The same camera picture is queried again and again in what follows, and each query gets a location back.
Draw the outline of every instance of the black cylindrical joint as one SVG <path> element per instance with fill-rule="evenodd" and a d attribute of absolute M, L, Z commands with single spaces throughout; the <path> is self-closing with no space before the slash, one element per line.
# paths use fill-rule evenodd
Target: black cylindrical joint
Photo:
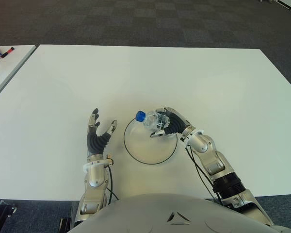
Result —
<path fill-rule="evenodd" d="M 222 199 L 232 197 L 245 191 L 241 179 L 235 172 L 229 173 L 213 181 L 214 192 L 219 192 Z"/>

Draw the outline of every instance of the silver metal arm segment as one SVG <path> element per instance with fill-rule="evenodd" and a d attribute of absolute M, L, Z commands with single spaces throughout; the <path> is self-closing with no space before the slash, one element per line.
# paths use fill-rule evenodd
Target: silver metal arm segment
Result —
<path fill-rule="evenodd" d="M 224 206 L 266 225 L 274 225 L 250 190 L 245 189 L 225 156 L 217 151 L 211 137 L 190 125 L 183 131 L 181 141 L 199 157 Z"/>

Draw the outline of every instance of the red marker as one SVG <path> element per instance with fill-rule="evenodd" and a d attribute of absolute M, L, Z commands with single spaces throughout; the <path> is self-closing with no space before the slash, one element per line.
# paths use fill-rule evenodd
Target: red marker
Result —
<path fill-rule="evenodd" d="M 13 47 L 11 47 L 7 52 L 5 52 L 4 54 L 1 55 L 1 58 L 6 57 L 10 52 L 12 52 L 14 50 Z"/>

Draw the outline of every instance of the white table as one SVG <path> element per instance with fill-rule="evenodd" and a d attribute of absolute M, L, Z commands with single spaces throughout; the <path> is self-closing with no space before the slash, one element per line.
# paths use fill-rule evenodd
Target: white table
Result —
<path fill-rule="evenodd" d="M 137 110 L 170 106 L 210 135 L 254 195 L 291 194 L 291 85 L 260 50 L 41 45 L 0 94 L 0 198 L 79 200 L 98 107 L 114 192 L 208 198 L 179 143 L 145 165 L 125 150 Z"/>
<path fill-rule="evenodd" d="M 12 46 L 0 46 L 0 52 L 4 54 Z M 5 58 L 0 59 L 0 91 L 6 85 L 26 59 L 34 51 L 35 45 L 17 45 Z"/>

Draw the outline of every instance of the black wire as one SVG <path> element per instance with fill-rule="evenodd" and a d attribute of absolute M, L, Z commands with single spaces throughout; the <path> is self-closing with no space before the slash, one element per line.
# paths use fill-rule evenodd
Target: black wire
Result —
<path fill-rule="evenodd" d="M 211 182 L 211 180 L 210 180 L 210 179 L 208 178 L 208 176 L 204 173 L 204 171 L 200 168 L 200 166 L 196 163 L 196 161 L 195 161 L 195 159 L 194 159 L 194 156 L 193 156 L 192 148 L 191 148 L 191 146 L 189 146 L 189 147 L 190 147 L 190 150 L 191 150 L 191 154 L 192 154 L 192 156 L 190 155 L 188 149 L 187 149 L 187 148 L 185 148 L 185 149 L 186 149 L 186 151 L 187 151 L 187 153 L 188 153 L 190 159 L 193 161 L 193 163 L 194 163 L 196 169 L 199 169 L 199 170 L 200 170 L 200 172 L 204 175 L 204 177 L 205 177 L 205 178 L 207 179 L 207 181 L 210 183 L 210 185 L 212 186 L 212 188 L 214 188 L 214 187 L 213 187 L 213 183 Z M 217 197 L 218 197 L 218 200 L 219 200 L 219 202 L 220 202 L 220 205 L 223 205 L 223 204 L 222 204 L 222 201 L 221 201 L 221 198 L 220 198 L 220 196 L 219 196 L 219 194 L 218 194 L 218 192 L 215 192 L 215 194 L 216 194 Z"/>
<path fill-rule="evenodd" d="M 112 195 L 117 199 L 117 200 L 119 200 L 119 198 L 117 197 L 117 195 L 114 193 L 114 192 L 112 192 Z"/>
<path fill-rule="evenodd" d="M 207 187 L 207 185 L 205 184 L 204 180 L 202 179 L 202 177 L 201 177 L 201 175 L 200 175 L 200 173 L 199 173 L 199 171 L 198 171 L 198 168 L 197 168 L 197 166 L 196 166 L 196 162 L 195 162 L 195 159 L 194 159 L 193 155 L 190 154 L 189 151 L 188 151 L 187 149 L 186 149 L 186 152 L 188 153 L 189 157 L 190 157 L 191 160 L 193 161 L 193 163 L 194 163 L 194 165 L 195 165 L 195 168 L 196 168 L 196 171 L 197 171 L 197 173 L 198 173 L 198 176 L 199 176 L 201 182 L 204 184 L 205 188 L 207 189 L 207 191 L 209 192 L 209 194 L 212 196 L 212 199 L 213 199 L 213 201 L 214 201 L 215 198 L 214 198 L 213 194 L 210 192 L 210 190 L 208 189 L 208 187 Z"/>
<path fill-rule="evenodd" d="M 108 205 L 110 205 L 111 204 L 111 199 L 112 199 L 112 194 L 113 194 L 113 180 L 112 180 L 112 173 L 111 173 L 111 168 L 110 167 L 108 167 L 108 169 L 109 169 L 109 174 L 110 174 L 110 196 L 109 196 L 109 202 L 108 202 Z"/>
<path fill-rule="evenodd" d="M 193 160 L 194 160 L 194 163 L 195 163 L 195 159 L 194 159 L 194 156 L 193 156 L 193 152 L 192 152 L 192 147 L 190 146 L 190 151 L 191 151 L 191 155 L 192 155 L 192 158 L 193 158 Z M 209 183 L 211 184 L 211 186 L 212 186 L 212 190 L 213 190 L 213 188 L 214 188 L 214 186 L 213 186 L 213 183 L 208 179 L 208 176 L 206 176 L 206 174 L 203 172 L 203 170 L 200 168 L 200 166 L 198 166 L 198 164 L 196 164 L 197 165 L 197 167 L 198 167 L 198 169 L 204 174 L 204 176 L 207 178 L 207 180 L 209 181 Z M 220 202 L 220 205 L 223 205 L 222 204 L 222 201 L 221 201 L 221 198 L 220 198 L 220 196 L 219 196 L 219 193 L 218 192 L 214 192 L 216 195 L 217 195 L 217 197 L 218 197 L 218 200 L 219 200 L 219 202 Z"/>

